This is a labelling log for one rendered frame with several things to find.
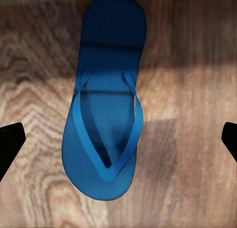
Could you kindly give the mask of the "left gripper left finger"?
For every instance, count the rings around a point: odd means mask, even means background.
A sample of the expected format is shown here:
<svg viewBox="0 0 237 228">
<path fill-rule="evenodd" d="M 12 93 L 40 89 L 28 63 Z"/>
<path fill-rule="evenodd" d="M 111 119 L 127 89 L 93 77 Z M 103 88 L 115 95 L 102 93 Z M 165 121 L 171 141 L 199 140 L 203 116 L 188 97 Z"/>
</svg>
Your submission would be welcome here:
<svg viewBox="0 0 237 228">
<path fill-rule="evenodd" d="M 0 128 L 0 181 L 25 141 L 26 135 L 21 122 Z"/>
</svg>

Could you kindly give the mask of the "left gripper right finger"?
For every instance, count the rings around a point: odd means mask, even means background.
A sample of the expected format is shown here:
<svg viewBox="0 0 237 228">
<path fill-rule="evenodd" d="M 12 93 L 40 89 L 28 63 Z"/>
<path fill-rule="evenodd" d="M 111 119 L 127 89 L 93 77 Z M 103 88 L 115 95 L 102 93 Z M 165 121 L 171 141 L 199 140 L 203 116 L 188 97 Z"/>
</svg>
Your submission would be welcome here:
<svg viewBox="0 0 237 228">
<path fill-rule="evenodd" d="M 226 122 L 221 140 L 237 162 L 237 124 Z"/>
</svg>

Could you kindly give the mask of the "sandal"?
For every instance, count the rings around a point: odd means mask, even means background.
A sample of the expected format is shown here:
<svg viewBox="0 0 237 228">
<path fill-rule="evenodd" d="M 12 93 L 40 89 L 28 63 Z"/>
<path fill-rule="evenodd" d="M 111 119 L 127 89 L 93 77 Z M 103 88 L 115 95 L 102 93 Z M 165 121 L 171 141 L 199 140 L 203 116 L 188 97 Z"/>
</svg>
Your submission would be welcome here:
<svg viewBox="0 0 237 228">
<path fill-rule="evenodd" d="M 147 20 L 135 0 L 92 0 L 85 12 L 62 163 L 86 196 L 113 201 L 131 186 L 143 111 L 136 81 Z"/>
</svg>

